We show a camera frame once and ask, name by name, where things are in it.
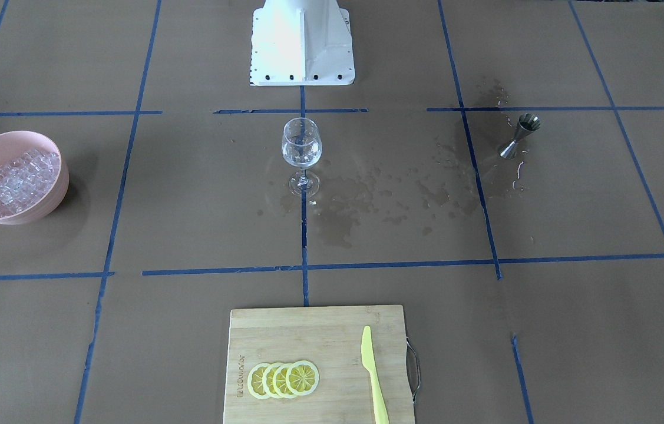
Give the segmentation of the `steel jigger cup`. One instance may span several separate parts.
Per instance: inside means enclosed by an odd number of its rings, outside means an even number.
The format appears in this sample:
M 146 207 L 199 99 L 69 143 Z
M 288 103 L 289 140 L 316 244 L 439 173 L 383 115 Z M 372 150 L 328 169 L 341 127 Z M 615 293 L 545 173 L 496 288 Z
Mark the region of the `steel jigger cup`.
M 539 128 L 541 128 L 541 118 L 538 115 L 532 113 L 522 114 L 517 119 L 517 126 L 512 139 L 498 149 L 499 156 L 505 160 L 515 158 L 520 142 Z

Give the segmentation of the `clear wine glass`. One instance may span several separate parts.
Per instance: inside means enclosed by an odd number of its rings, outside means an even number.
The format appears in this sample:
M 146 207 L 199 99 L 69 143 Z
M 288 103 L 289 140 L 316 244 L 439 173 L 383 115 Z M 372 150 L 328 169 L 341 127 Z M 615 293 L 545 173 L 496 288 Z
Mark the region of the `clear wine glass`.
M 320 178 L 310 171 L 323 154 L 323 144 L 316 122 L 299 117 L 287 121 L 282 131 L 282 156 L 294 167 L 288 186 L 294 195 L 310 198 L 318 193 Z

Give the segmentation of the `pile of ice cubes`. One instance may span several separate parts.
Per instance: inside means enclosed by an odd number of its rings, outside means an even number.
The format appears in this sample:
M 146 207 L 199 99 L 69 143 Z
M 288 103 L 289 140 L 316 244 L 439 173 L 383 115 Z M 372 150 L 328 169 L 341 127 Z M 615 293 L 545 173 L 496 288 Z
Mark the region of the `pile of ice cubes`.
M 60 167 L 58 153 L 37 148 L 0 165 L 0 218 L 38 204 L 57 182 Z

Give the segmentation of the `bamboo cutting board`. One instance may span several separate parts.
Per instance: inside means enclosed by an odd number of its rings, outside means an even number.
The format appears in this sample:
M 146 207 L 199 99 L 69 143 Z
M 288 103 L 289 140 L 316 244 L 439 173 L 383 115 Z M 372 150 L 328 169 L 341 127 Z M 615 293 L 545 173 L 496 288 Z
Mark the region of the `bamboo cutting board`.
M 224 423 L 413 423 L 404 307 L 235 309 Z

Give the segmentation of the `yellow plastic knife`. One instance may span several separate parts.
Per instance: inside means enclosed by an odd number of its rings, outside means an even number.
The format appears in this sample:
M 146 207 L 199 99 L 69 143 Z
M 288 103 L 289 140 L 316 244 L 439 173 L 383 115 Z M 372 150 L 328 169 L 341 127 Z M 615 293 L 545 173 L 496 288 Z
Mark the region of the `yellow plastic knife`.
M 375 354 L 373 352 L 373 340 L 371 327 L 366 325 L 362 328 L 361 363 L 369 374 L 371 399 L 373 407 L 373 418 L 375 423 L 390 423 L 388 411 L 386 410 L 385 397 L 381 391 L 381 384 L 376 368 Z

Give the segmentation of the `pink bowl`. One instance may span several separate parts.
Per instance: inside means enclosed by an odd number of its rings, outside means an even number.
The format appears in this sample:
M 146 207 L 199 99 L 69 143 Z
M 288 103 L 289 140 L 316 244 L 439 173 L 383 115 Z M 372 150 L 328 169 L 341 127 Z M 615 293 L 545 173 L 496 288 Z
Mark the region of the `pink bowl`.
M 57 208 L 70 172 L 57 145 L 33 131 L 0 134 L 0 224 L 41 219 Z

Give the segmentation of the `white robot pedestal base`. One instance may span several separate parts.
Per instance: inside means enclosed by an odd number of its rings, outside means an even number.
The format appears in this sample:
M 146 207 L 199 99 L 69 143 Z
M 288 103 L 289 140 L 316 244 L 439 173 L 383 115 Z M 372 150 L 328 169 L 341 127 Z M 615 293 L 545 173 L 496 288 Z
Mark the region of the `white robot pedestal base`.
M 337 1 L 266 1 L 253 11 L 249 83 L 344 86 L 356 80 L 349 11 Z

